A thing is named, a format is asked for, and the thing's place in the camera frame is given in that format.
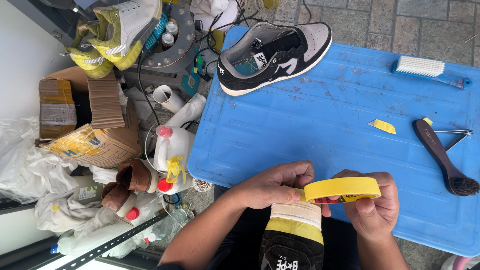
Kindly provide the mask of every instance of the blue brush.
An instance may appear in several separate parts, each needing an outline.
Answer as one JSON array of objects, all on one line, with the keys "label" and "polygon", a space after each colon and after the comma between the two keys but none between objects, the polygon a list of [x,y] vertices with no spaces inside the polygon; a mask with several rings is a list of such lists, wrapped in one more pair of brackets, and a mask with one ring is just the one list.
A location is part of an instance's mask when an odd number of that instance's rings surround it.
[{"label": "blue brush", "polygon": [[442,61],[417,57],[400,56],[393,63],[392,73],[415,78],[429,79],[460,89],[471,87],[473,82],[468,78],[455,78],[444,73],[445,63]]}]

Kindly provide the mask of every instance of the horse hair brush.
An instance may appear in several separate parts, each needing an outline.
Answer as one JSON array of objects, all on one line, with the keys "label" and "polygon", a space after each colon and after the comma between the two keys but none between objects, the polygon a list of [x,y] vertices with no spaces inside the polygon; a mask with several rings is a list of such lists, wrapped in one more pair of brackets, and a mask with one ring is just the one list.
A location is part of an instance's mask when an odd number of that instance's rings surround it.
[{"label": "horse hair brush", "polygon": [[415,120],[412,126],[419,140],[440,166],[448,191],[459,196],[475,195],[480,191],[480,184],[475,179],[466,177],[452,164],[437,134],[425,120]]}]

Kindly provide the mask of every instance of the brush handle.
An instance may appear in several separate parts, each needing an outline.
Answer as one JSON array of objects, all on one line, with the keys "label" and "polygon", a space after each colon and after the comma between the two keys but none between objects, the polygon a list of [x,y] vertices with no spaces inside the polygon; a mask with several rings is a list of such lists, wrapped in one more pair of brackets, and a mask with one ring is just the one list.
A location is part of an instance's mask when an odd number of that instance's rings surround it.
[{"label": "brush handle", "polygon": [[438,75],[438,77],[433,78],[432,81],[442,82],[444,84],[455,86],[460,89],[469,88],[473,85],[472,80],[468,78],[459,79],[459,78],[447,76],[445,74]]},{"label": "brush handle", "polygon": [[415,131],[415,134],[421,143],[432,155],[433,159],[438,163],[438,166],[440,166],[444,176],[445,187],[449,192],[456,194],[456,192],[452,190],[450,176],[452,173],[457,175],[461,174],[461,172],[455,168],[453,163],[448,158],[447,152],[438,139],[437,134],[435,134],[435,131],[433,131],[432,127],[423,119],[413,121],[412,126],[413,131]]}]

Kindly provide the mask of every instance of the yellow masking tape roll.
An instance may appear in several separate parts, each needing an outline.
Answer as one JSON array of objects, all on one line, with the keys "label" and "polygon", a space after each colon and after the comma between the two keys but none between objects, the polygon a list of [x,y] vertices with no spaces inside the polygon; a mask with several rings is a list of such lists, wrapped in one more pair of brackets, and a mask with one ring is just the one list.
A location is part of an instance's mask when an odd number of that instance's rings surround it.
[{"label": "yellow masking tape roll", "polygon": [[[297,189],[302,195],[301,201],[310,203],[346,203],[359,199],[375,199],[380,197],[377,181],[371,177],[344,177],[314,182],[306,185],[303,190]],[[340,196],[337,200],[327,197]]]}]

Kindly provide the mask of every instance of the sneaker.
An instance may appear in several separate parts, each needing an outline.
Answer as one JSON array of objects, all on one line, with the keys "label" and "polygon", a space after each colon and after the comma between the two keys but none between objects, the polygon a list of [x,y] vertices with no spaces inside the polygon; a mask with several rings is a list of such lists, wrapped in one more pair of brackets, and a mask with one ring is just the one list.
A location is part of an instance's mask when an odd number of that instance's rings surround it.
[{"label": "sneaker", "polygon": [[115,179],[128,190],[152,193],[156,191],[160,176],[146,160],[132,159],[119,166]]},{"label": "sneaker", "polygon": [[260,246],[260,269],[322,269],[322,209],[307,202],[274,203]]},{"label": "sneaker", "polygon": [[102,191],[102,205],[124,217],[135,206],[137,195],[117,182],[108,183]]},{"label": "sneaker", "polygon": [[298,76],[314,67],[331,43],[332,31],[325,23],[256,23],[237,44],[220,53],[220,86],[225,93],[240,96]]},{"label": "sneaker", "polygon": [[106,60],[97,49],[84,46],[88,38],[98,35],[99,28],[98,21],[79,23],[72,46],[64,46],[66,52],[60,53],[62,56],[70,56],[90,78],[94,79],[105,77],[113,67],[113,63]]},{"label": "sneaker", "polygon": [[103,57],[120,70],[131,67],[162,14],[161,0],[135,0],[110,7],[94,8],[103,24],[113,25],[113,35],[105,41],[89,38]]}]

